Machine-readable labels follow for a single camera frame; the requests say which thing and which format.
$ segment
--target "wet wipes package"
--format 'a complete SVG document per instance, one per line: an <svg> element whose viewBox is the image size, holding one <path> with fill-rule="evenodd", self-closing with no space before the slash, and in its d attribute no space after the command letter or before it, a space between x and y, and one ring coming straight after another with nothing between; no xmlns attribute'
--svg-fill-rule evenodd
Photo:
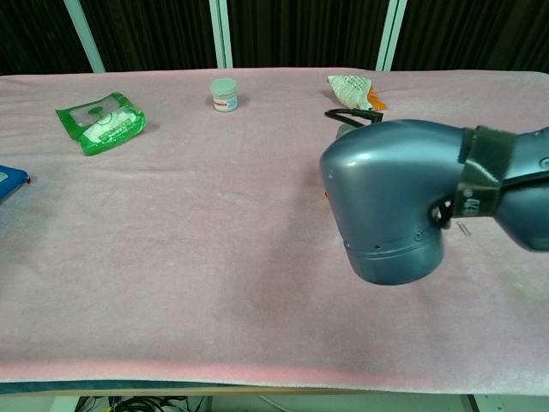
<svg viewBox="0 0 549 412"><path fill-rule="evenodd" d="M119 92L56 113L85 155L96 155L127 142L147 123L145 113Z"/></svg>

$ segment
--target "pink cloth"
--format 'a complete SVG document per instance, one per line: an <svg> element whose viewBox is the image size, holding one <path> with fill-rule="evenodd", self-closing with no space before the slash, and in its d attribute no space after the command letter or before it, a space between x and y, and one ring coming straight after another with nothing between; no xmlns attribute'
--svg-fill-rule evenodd
<svg viewBox="0 0 549 412"><path fill-rule="evenodd" d="M338 73L370 77L385 120L549 124L540 73L1 77L0 164L33 182L0 205L0 381L549 395L549 254L474 219L469 238L445 232L442 265L419 282L353 273L317 166L339 126L323 116ZM212 106L221 76L238 81L236 112ZM54 109L116 90L149 126L86 157Z"/></svg>

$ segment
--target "black strap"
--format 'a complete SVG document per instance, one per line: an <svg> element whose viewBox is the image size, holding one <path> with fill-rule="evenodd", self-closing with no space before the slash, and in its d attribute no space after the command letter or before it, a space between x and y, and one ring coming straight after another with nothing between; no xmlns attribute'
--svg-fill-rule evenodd
<svg viewBox="0 0 549 412"><path fill-rule="evenodd" d="M453 202L453 217L493 216L518 135L479 126L465 129L462 175Z"/></svg>

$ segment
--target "orange object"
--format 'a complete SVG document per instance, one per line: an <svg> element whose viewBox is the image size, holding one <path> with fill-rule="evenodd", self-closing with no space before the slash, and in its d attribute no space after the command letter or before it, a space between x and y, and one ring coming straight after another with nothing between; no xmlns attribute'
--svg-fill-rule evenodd
<svg viewBox="0 0 549 412"><path fill-rule="evenodd" d="M368 95L366 96L366 98L370 102L373 110L387 109L387 105L377 98L376 90L374 90L373 86L370 88L370 91L368 92Z"/></svg>

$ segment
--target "jar lid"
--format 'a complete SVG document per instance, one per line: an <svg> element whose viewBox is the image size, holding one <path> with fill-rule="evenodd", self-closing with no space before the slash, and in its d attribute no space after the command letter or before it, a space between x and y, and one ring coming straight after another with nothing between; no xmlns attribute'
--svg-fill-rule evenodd
<svg viewBox="0 0 549 412"><path fill-rule="evenodd" d="M210 85L212 94L225 96L237 93L237 83L233 79L215 79Z"/></svg>

